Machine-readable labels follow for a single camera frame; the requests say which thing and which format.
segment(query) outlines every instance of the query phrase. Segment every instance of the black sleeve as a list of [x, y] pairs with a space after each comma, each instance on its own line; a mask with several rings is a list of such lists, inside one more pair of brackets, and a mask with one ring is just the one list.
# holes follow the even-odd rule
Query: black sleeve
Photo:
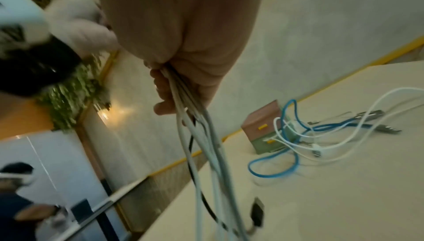
[[7, 194], [0, 197], [0, 216], [14, 218], [21, 210], [32, 205], [33, 202], [17, 194]]
[[68, 78], [81, 58], [55, 37], [28, 50], [13, 50], [0, 59], [0, 91], [30, 97]]

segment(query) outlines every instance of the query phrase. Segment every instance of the table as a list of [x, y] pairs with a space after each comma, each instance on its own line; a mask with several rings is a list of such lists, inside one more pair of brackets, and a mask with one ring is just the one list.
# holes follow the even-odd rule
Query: table
[[[139, 180], [136, 180], [133, 183], [130, 183], [130, 184], [128, 184], [128, 185], [120, 188], [115, 193], [113, 193], [111, 196], [109, 196], [108, 198], [106, 198], [105, 200], [103, 200], [101, 203], [99, 203], [98, 205], [96, 205], [95, 207], [93, 207], [92, 208], [93, 214], [89, 218], [85, 219], [80, 224], [78, 222], [73, 222], [68, 227], [68, 229], [66, 229], [61, 234], [58, 234], [57, 236], [54, 236], [53, 238], [50, 239], [50, 241], [66, 241], [66, 240], [72, 238], [77, 233], [79, 233], [80, 231], [82, 231], [85, 227], [87, 227], [88, 225], [90, 225], [90, 223], [92, 223], [99, 216], [102, 216], [102, 215], [105, 216], [106, 215], [105, 214], [106, 211], [108, 211], [122, 197], [124, 197], [125, 195], [129, 194], [132, 190], [134, 190], [139, 185], [141, 185], [143, 183], [143, 181], [145, 181], [145, 180], [146, 179], [139, 179]], [[104, 233], [105, 233], [105, 231], [108, 231], [108, 230], [113, 230], [113, 228], [104, 229], [104, 227], [102, 227], [102, 231]]]
[[[346, 111], [366, 111], [391, 89], [424, 88], [423, 76], [424, 61], [369, 67], [302, 100], [299, 116], [315, 121]], [[379, 109], [387, 110], [414, 95], [419, 94], [397, 94]], [[296, 174], [279, 179], [253, 178], [247, 163], [259, 156], [243, 132], [229, 137], [224, 146], [247, 227], [254, 198], [258, 196], [265, 205], [264, 228], [252, 240], [423, 240], [424, 107], [386, 124], [403, 132], [373, 133], [351, 157], [336, 163], [317, 166], [301, 159]], [[351, 132], [346, 129], [331, 138], [342, 140]], [[292, 155], [287, 154], [255, 170], [269, 174], [286, 169], [291, 162]], [[206, 164], [200, 178], [203, 193], [213, 205], [209, 170]], [[215, 222], [205, 209], [203, 217], [204, 240], [216, 240]], [[189, 183], [140, 240], [194, 240], [194, 220], [195, 189]]]

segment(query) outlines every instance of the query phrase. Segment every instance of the person wearing headset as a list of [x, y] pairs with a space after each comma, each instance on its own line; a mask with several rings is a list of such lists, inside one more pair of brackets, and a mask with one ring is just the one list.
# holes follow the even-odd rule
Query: person wearing headset
[[1, 50], [0, 118], [43, 88], [68, 78], [92, 53], [119, 48], [99, 0], [53, 0], [45, 9], [50, 39]]
[[0, 239], [3, 241], [35, 241], [37, 226], [44, 220], [67, 215], [64, 207], [34, 203], [16, 191], [34, 182], [34, 168], [23, 162], [0, 169]]

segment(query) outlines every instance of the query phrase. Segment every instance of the person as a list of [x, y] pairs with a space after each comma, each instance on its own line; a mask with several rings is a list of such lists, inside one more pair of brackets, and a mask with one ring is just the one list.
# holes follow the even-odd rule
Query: person
[[99, 0], [53, 0], [45, 17], [51, 34], [47, 42], [0, 52], [0, 117], [68, 78], [90, 54], [119, 48]]
[[31, 181], [13, 177], [31, 175], [34, 168], [23, 162], [11, 163], [0, 169], [0, 239], [3, 241], [35, 241], [39, 223], [66, 209], [38, 204], [19, 196], [16, 191], [31, 185]]
[[167, 79], [171, 65], [186, 77], [205, 107], [235, 64], [252, 31], [261, 0], [100, 0], [120, 44], [143, 59], [162, 102], [175, 113]]

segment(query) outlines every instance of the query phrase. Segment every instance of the cable connector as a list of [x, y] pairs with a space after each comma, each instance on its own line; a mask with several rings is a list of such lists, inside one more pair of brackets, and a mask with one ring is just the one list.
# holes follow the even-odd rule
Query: cable connector
[[252, 218], [253, 225], [255, 227], [262, 227], [264, 224], [264, 204], [259, 198], [255, 197], [255, 201], [252, 204], [252, 210], [250, 211], [250, 217]]

